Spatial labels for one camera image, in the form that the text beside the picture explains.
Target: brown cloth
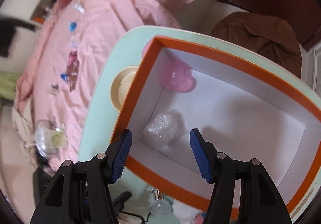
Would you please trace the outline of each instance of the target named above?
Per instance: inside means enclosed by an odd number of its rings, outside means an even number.
[[[213,28],[211,36],[258,53],[301,77],[299,43],[284,19],[236,12],[222,19]]]

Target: green tabletop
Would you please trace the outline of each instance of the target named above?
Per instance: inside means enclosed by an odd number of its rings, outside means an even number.
[[[290,83],[321,108],[320,99],[304,83],[282,67],[249,50],[194,32],[156,26],[142,26],[129,31],[116,43],[105,64],[91,100],[84,125],[79,152],[80,161],[90,160],[96,154],[105,152],[118,118],[118,112],[113,108],[110,101],[111,83],[123,68],[140,64],[145,45],[156,35],[165,35],[202,44],[245,59]],[[125,168],[122,178],[111,187],[112,197],[119,195],[125,190],[129,190],[133,193],[133,197],[126,203],[126,210],[146,217],[148,206],[152,202],[152,196],[143,192],[147,186],[147,183]],[[174,216],[169,216],[162,218],[152,217],[149,223],[174,224],[179,222]]]

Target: pink bed sheet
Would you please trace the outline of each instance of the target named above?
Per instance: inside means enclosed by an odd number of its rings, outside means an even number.
[[[60,158],[50,160],[57,170],[66,159],[76,162],[89,102],[96,82],[116,41],[127,31],[142,25],[180,28],[173,14],[193,0],[82,0],[84,14],[64,10],[57,4],[44,23],[36,49],[17,83],[15,108],[22,113],[27,99],[34,98],[34,121],[53,120],[65,125],[68,147],[60,148]],[[77,22],[74,33],[68,29]],[[72,35],[81,38],[78,47],[80,70],[76,89],[60,78],[66,71]],[[58,85],[57,96],[50,94]]]

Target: metal screw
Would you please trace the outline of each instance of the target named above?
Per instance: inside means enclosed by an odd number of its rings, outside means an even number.
[[[71,164],[71,161],[70,161],[70,160],[66,160],[66,161],[64,161],[64,162],[62,163],[62,165],[63,165],[64,167],[68,167],[70,164]]]
[[[225,159],[226,154],[224,152],[218,152],[216,156],[220,159]]]
[[[252,159],[252,163],[254,165],[259,165],[260,164],[260,161],[258,159]]]
[[[105,157],[106,157],[106,154],[104,154],[103,152],[97,154],[97,158],[98,158],[99,160],[101,160],[101,159],[103,159],[103,158],[105,158]]]

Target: green cloth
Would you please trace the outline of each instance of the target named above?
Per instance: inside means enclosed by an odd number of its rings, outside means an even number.
[[[19,74],[0,72],[0,98],[13,101]]]

